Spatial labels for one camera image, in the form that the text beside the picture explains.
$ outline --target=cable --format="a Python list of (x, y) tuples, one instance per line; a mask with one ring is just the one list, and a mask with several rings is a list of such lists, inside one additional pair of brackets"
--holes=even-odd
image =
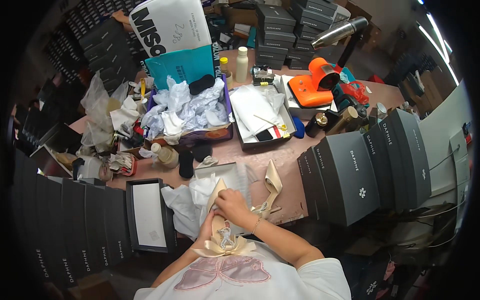
[(450, 209), (444, 210), (444, 211), (442, 211), (442, 212), (440, 212), (440, 213), (433, 214), (433, 215), (428, 215), (428, 216), (418, 216), (418, 217), (417, 217), (417, 219), (418, 219), (418, 218), (428, 218), (428, 217), (431, 217), (431, 216), (438, 216), (438, 215), (441, 215), (441, 214), (443, 214), (443, 213), (449, 212), (449, 211), (451, 211), (451, 210), (453, 210), (453, 209), (455, 209), (455, 208), (459, 207), (459, 206), (460, 206), (460, 205), (462, 205), (464, 202), (465, 202), (465, 199), (463, 199), (463, 201), (462, 201), (462, 202), (460, 202), (459, 204), (455, 205), (454, 207), (452, 207), (452, 208), (450, 208)]
[(452, 236), (451, 239), (449, 239), (449, 240), (447, 240), (447, 241), (444, 241), (443, 243), (438, 244), (438, 245), (428, 246), (427, 248), (433, 248), (433, 247), (438, 247), (438, 246), (445, 245), (445, 244), (447, 244), (448, 242), (450, 242), (451, 240), (453, 240), (455, 237), (456, 237), (456, 233)]
[(425, 223), (425, 222), (420, 222), (420, 221), (417, 221), (417, 222), (422, 223), (422, 224), (426, 224), (428, 226), (433, 226), (432, 224), (428, 224), (428, 223)]
[(449, 155), (447, 155), (447, 157), (445, 157), (444, 159), (442, 159), (441, 162), (439, 162), (438, 164), (436, 164), (435, 166), (433, 166), (432, 168), (430, 168), (429, 171), (431, 171), (431, 170), (433, 170), (434, 168), (438, 167), (439, 164), (443, 163), (447, 158), (449, 158), (450, 156), (452, 156), (453, 153), (455, 153), (455, 152), (458, 151), (459, 149), (460, 149), (460, 144), (458, 144), (458, 147), (457, 147), (454, 151), (452, 151), (452, 153), (450, 153)]

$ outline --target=white t-shirt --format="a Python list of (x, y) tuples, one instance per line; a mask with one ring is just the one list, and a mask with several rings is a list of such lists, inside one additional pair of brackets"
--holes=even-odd
[(296, 270), (266, 244), (255, 244), (251, 256), (201, 257), (157, 288), (139, 289), (133, 300), (351, 299), (339, 260), (318, 259)]

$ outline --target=pink butterfly print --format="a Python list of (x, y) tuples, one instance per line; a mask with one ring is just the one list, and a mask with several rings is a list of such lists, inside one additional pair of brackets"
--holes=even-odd
[(175, 290), (201, 288), (217, 278), (241, 283), (259, 283), (270, 279), (264, 264), (249, 256), (204, 257), (190, 265)]

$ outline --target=hair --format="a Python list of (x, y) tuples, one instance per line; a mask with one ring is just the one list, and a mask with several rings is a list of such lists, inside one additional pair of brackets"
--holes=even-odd
[(40, 104), (40, 101), (38, 101), (38, 99), (32, 99), (32, 100), (30, 100), (30, 101), (28, 102), (28, 108), (33, 107), (33, 105), (34, 105), (35, 103)]

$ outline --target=work table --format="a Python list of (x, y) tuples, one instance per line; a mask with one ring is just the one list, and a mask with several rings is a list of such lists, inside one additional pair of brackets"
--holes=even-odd
[[(235, 70), (237, 53), (237, 50), (220, 52), (220, 57), (228, 58), (228, 68), (230, 70)], [(254, 49), (249, 49), (248, 57), (250, 68), (255, 62)], [(274, 73), (290, 76), (310, 74), (309, 71), (289, 70), (287, 66), (283, 66), (282, 70), (274, 70)], [(142, 77), (145, 77), (143, 71), (139, 72), (137, 79)], [(374, 107), (377, 102), (381, 102), (386, 108), (391, 108), (399, 106), (404, 102), (403, 96), (396, 86), (362, 80), (359, 81), (365, 86), (368, 86), (372, 92), (371, 94), (366, 92), (366, 95), (370, 98), (370, 107)], [(249, 84), (251, 82), (252, 76), (248, 75), (247, 80), (243, 84)], [(233, 86), (237, 87), (243, 84), (234, 82)], [(88, 117), (85, 116), (72, 123), (70, 127), (79, 133), (83, 133), (84, 123), (87, 119)], [(259, 181), (250, 185), (253, 206), (263, 203), (269, 195), (264, 184), (264, 177), (268, 161), (270, 158), (273, 158), (283, 183), (283, 190), (272, 206), (272, 208), (279, 206), (281, 207), (281, 210), (272, 213), (269, 217), (269, 221), (274, 224), (282, 224), (308, 215), (297, 157), (308, 147), (318, 144), (324, 136), (325, 134), (320, 132), (315, 138), (311, 138), (307, 135), (305, 135), (303, 139), (293, 137), (290, 141), (281, 145), (271, 147), (265, 146), (243, 152), (240, 148), (239, 138), (234, 131), (234, 136), (231, 140), (213, 144), (212, 156), (218, 159), (219, 164), (237, 162), (247, 163), (252, 167), (259, 179)], [(197, 165), (198, 162), (194, 161), (193, 166), (196, 167)], [(135, 175), (130, 177), (115, 175), (113, 180), (107, 182), (107, 185), (110, 187), (125, 189), (126, 181), (147, 178), (161, 178), (164, 183), (169, 184), (174, 188), (177, 188), (182, 184), (188, 185), (189, 183), (189, 180), (180, 177), (178, 168), (167, 172), (159, 171), (152, 166), (152, 159), (146, 158), (138, 161)]]

